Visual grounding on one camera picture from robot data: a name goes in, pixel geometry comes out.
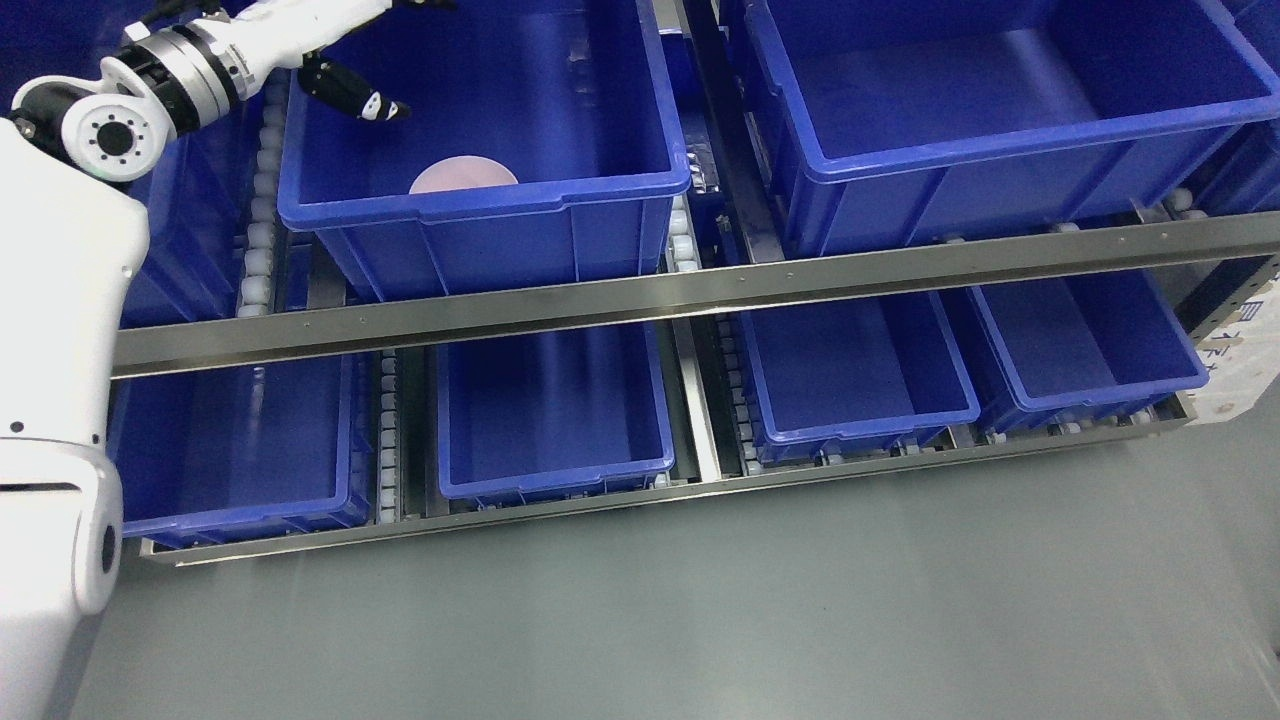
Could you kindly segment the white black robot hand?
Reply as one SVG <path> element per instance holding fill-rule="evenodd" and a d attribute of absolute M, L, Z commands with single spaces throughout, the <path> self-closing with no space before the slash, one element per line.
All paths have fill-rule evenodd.
<path fill-rule="evenodd" d="M 253 61 L 300 61 L 389 10 L 389 1 L 259 1 L 236 15 L 236 47 Z M 305 58 L 298 86 L 344 117 L 393 122 L 412 115 L 408 104 L 330 58 Z"/>

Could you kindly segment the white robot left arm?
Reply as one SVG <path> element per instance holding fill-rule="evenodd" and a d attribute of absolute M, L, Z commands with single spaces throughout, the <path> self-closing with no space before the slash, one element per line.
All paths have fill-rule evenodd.
<path fill-rule="evenodd" d="M 116 332 L 150 242 L 129 184 L 166 146 L 229 115 L 275 70 L 389 1 L 164 1 L 99 79 L 42 76 L 3 115 L 1 685 L 5 719 L 44 719 L 64 662 L 116 585 L 123 491 L 106 454 Z M 151 29 L 160 18 L 170 26 Z"/>

